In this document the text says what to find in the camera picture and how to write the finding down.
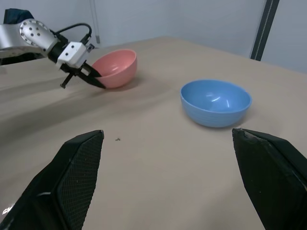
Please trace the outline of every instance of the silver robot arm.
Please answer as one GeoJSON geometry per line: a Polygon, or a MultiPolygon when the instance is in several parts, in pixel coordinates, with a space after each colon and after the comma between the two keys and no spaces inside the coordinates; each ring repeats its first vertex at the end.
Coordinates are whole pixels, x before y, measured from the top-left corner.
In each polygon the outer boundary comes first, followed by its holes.
{"type": "Polygon", "coordinates": [[[91,85],[105,88],[96,79],[100,74],[86,63],[90,51],[94,48],[92,44],[87,46],[86,43],[87,39],[81,42],[68,42],[65,37],[51,32],[42,22],[35,19],[26,19],[19,24],[0,24],[0,58],[15,57],[24,53],[42,54],[53,61],[59,69],[69,73],[61,84],[62,88],[66,87],[73,76],[78,76],[91,85]]]}

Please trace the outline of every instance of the white wall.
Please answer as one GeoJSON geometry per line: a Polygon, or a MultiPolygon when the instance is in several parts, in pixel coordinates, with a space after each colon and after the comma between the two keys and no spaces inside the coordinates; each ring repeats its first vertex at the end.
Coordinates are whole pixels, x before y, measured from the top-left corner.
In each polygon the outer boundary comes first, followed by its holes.
{"type": "Polygon", "coordinates": [[[280,0],[261,61],[307,73],[306,9],[306,0],[280,0]]]}
{"type": "MultiPolygon", "coordinates": [[[[264,2],[96,0],[96,11],[102,46],[170,35],[249,57],[264,2]]],[[[92,25],[89,0],[0,1],[0,9],[9,7],[30,10],[35,18],[54,30],[77,22],[92,25]]],[[[80,37],[78,33],[69,31],[69,39],[76,40],[80,37]]]]}

